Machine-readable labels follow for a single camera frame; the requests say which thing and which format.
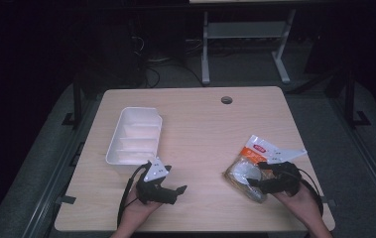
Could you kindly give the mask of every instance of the white metal frame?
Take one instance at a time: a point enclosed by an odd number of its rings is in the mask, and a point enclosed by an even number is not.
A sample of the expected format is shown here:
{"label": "white metal frame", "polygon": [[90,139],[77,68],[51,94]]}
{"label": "white metal frame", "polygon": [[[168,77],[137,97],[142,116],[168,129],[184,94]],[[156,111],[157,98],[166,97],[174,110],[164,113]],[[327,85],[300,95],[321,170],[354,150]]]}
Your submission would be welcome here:
{"label": "white metal frame", "polygon": [[280,78],[284,83],[289,83],[287,74],[281,59],[289,37],[296,10],[291,10],[287,21],[282,22],[236,22],[236,23],[209,23],[208,13],[203,17],[203,50],[202,50],[202,83],[210,84],[208,67],[208,39],[228,38],[280,38],[278,49],[272,52],[272,57],[277,67]]}

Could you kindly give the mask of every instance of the white styrofoam tray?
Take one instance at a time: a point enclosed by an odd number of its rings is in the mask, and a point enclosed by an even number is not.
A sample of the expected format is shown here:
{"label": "white styrofoam tray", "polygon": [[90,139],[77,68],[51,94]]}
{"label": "white styrofoam tray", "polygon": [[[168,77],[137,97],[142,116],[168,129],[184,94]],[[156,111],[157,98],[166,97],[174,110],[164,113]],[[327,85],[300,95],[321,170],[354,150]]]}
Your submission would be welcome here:
{"label": "white styrofoam tray", "polygon": [[163,119],[156,108],[126,107],[120,114],[106,155],[118,173],[132,174],[157,157]]}

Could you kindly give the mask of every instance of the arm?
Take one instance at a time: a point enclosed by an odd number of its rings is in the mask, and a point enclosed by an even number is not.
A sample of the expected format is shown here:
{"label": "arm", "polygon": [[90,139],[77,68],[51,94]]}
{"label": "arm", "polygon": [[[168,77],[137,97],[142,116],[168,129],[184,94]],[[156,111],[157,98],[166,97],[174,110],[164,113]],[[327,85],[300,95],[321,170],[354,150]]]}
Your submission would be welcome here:
{"label": "arm", "polygon": [[138,229],[138,227],[140,227],[148,217],[162,205],[162,203],[154,201],[144,204],[136,198],[136,188],[134,186],[129,192],[126,200],[126,204],[130,204],[127,205],[123,211],[120,225],[111,238],[131,237],[132,233],[134,233],[135,230]]}
{"label": "arm", "polygon": [[299,192],[289,197],[283,192],[273,193],[308,228],[311,237],[331,238],[311,192],[300,182]]}

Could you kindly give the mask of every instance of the person's left hand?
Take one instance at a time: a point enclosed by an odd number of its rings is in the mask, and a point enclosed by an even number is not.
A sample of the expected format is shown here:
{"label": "person's left hand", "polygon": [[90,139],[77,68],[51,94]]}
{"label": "person's left hand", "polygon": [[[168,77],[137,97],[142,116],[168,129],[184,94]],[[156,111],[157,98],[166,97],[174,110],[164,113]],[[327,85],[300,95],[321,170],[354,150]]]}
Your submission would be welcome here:
{"label": "person's left hand", "polygon": [[136,185],[134,185],[128,194],[126,205],[119,227],[111,236],[113,238],[130,237],[162,203],[155,201],[149,201],[147,204],[142,203],[137,199]]}

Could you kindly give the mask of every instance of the orange label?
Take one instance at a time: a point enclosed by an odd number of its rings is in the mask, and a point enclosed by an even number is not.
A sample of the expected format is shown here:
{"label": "orange label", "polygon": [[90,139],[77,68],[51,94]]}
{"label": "orange label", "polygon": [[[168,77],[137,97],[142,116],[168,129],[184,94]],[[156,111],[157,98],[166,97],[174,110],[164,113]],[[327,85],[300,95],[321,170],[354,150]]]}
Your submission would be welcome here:
{"label": "orange label", "polygon": [[259,162],[266,162],[267,159],[258,153],[252,151],[250,148],[243,147],[243,150],[241,150],[240,155],[246,157],[251,161],[253,164],[258,164]]}

